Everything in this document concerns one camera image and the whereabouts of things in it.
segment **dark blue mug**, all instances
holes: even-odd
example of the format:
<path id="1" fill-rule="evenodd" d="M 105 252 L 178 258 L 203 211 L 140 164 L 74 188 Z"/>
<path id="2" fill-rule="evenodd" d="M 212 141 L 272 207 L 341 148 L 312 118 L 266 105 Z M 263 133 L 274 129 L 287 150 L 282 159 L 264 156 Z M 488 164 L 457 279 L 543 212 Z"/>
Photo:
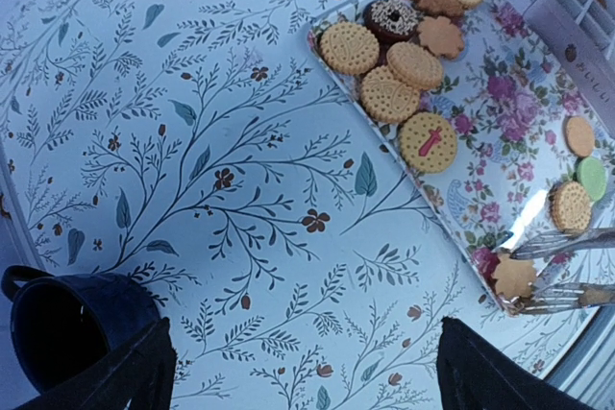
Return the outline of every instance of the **dark blue mug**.
<path id="1" fill-rule="evenodd" d="M 26 283 L 20 287 L 19 281 Z M 12 301 L 15 354 L 40 393 L 83 372 L 160 318 L 148 292 L 118 274 L 53 277 L 10 266 L 2 292 Z"/>

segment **floral tablecloth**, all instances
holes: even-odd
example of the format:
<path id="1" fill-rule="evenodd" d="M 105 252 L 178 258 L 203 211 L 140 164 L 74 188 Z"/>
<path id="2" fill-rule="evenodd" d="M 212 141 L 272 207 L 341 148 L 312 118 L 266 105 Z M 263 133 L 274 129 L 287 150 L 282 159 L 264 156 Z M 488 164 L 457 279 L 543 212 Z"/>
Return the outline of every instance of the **floral tablecloth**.
<path id="1" fill-rule="evenodd" d="M 311 56 L 309 19 L 340 1 L 27 0 L 0 30 L 6 169 L 40 260 L 150 290 L 175 408 L 438 408 L 442 316 L 538 375 L 591 318 L 491 303 Z M 614 272 L 580 254 L 562 277 Z"/>

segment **floral tray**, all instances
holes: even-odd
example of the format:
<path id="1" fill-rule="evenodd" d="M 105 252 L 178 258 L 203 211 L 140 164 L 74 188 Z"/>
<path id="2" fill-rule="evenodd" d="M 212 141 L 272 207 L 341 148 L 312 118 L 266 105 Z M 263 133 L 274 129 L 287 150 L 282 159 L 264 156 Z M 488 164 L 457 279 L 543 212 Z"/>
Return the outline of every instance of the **floral tray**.
<path id="1" fill-rule="evenodd" d="M 320 35 L 334 22 L 362 22 L 374 0 L 351 0 L 312 20 L 311 51 L 339 87 L 355 102 L 390 153 L 408 171 L 496 303 L 514 314 L 519 304 L 495 296 L 491 276 L 500 243 L 514 247 L 538 232 L 554 229 L 548 195 L 574 175 L 577 157 L 566 147 L 564 119 L 582 115 L 594 127 L 594 156 L 615 173 L 615 145 L 577 86 L 522 15 L 505 0 L 485 0 L 460 25 L 466 47 L 443 60 L 443 84 L 424 92 L 420 110 L 441 114 L 458 136 L 458 152 L 448 170 L 425 175 L 406 166 L 396 141 L 397 126 L 372 121 L 358 102 L 359 79 L 337 74 L 322 60 Z M 609 178 L 605 198 L 594 205 L 599 221 L 615 192 Z M 552 283 L 570 255 L 536 261 L 536 286 Z"/>

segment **mug handle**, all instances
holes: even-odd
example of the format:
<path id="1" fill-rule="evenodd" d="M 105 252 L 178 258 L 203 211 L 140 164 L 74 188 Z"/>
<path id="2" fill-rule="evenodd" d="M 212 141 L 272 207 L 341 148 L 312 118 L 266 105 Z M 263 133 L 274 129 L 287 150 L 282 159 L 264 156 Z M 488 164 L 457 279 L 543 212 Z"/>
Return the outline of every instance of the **mug handle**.
<path id="1" fill-rule="evenodd" d="M 39 277 L 51 277 L 51 274 L 29 266 L 9 266 L 2 276 L 2 293 L 13 301 L 20 288 L 16 284 L 18 281 L 29 282 Z"/>

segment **fork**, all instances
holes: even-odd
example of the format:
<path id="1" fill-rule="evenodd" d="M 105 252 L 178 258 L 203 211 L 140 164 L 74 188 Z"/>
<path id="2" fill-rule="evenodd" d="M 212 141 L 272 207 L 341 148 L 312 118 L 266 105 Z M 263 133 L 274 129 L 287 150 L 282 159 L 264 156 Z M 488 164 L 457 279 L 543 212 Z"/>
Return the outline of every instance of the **fork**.
<path id="1" fill-rule="evenodd" d="M 615 304 L 615 285 L 564 282 L 546 287 L 523 300 L 521 314 L 539 315 Z"/>
<path id="2" fill-rule="evenodd" d="M 583 234 L 553 230 L 538 234 L 512 253 L 512 259 L 537 259 L 582 249 L 615 247 L 615 228 L 590 229 Z"/>

